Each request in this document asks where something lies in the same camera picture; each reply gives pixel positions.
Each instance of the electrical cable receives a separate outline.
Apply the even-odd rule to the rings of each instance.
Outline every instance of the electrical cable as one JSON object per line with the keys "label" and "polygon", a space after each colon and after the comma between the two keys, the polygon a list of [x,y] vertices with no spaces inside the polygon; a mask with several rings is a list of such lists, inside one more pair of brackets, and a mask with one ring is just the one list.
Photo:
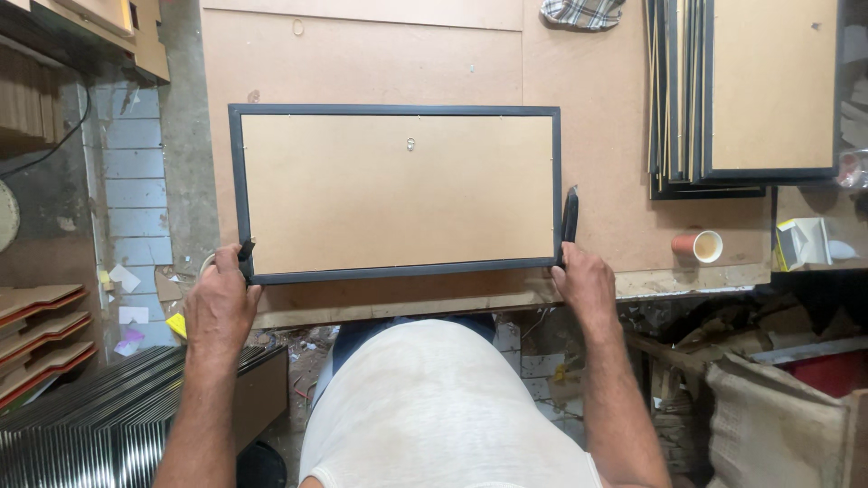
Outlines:
{"label": "electrical cable", "polygon": [[60,142],[58,142],[57,145],[55,145],[55,147],[52,148],[48,154],[44,155],[41,158],[36,159],[35,161],[28,162],[28,163],[23,164],[23,165],[15,168],[15,169],[7,171],[5,173],[0,173],[0,180],[4,180],[7,177],[12,176],[12,175],[14,175],[20,171],[24,171],[25,169],[30,168],[31,166],[33,166],[39,162],[43,162],[46,159],[48,159],[49,156],[51,156],[55,152],[57,152],[57,150],[63,145],[63,143],[66,142],[82,126],[82,124],[84,124],[84,121],[88,118],[88,115],[90,115],[90,105],[91,105],[91,103],[90,103],[90,91],[87,88],[85,88],[84,93],[87,94],[87,96],[88,96],[88,105],[84,109],[84,115],[82,115],[82,119],[80,121],[78,121],[78,123],[75,125],[75,127],[73,127],[69,132],[67,132],[66,135],[60,140]]}

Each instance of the tiled wall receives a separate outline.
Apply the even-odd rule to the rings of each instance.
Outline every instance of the tiled wall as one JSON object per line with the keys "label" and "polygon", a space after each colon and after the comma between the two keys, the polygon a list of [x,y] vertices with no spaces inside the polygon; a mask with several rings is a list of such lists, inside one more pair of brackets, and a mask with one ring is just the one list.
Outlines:
{"label": "tiled wall", "polygon": [[172,264],[157,90],[130,82],[101,85],[94,102],[114,250],[114,262],[105,267],[121,264],[141,280],[132,293],[120,284],[115,289],[121,306],[149,310],[148,324],[129,326],[145,334],[140,347],[174,346],[154,284],[155,267]]}

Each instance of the man's right hand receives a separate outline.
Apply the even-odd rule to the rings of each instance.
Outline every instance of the man's right hand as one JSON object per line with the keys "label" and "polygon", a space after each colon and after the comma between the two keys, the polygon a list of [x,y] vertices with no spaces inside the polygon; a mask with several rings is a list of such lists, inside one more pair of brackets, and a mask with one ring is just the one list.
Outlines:
{"label": "man's right hand", "polygon": [[563,265],[551,268],[558,293],[572,307],[586,339],[621,337],[615,312],[615,273],[596,254],[584,253],[573,242],[563,242]]}

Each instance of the stacked picture frame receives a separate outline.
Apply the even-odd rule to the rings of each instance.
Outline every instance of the stacked picture frame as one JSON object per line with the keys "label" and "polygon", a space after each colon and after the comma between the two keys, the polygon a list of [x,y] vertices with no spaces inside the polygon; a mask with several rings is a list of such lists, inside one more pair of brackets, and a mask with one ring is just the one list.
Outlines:
{"label": "stacked picture frame", "polygon": [[761,197],[837,174],[839,1],[646,1],[651,200]]}

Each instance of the plaid cloth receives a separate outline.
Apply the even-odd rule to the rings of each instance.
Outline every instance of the plaid cloth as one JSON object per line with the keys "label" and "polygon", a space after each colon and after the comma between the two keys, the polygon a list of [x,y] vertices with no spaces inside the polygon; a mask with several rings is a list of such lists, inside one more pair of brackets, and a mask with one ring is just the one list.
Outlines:
{"label": "plaid cloth", "polygon": [[543,0],[540,12],[551,23],[600,30],[621,21],[624,0]]}

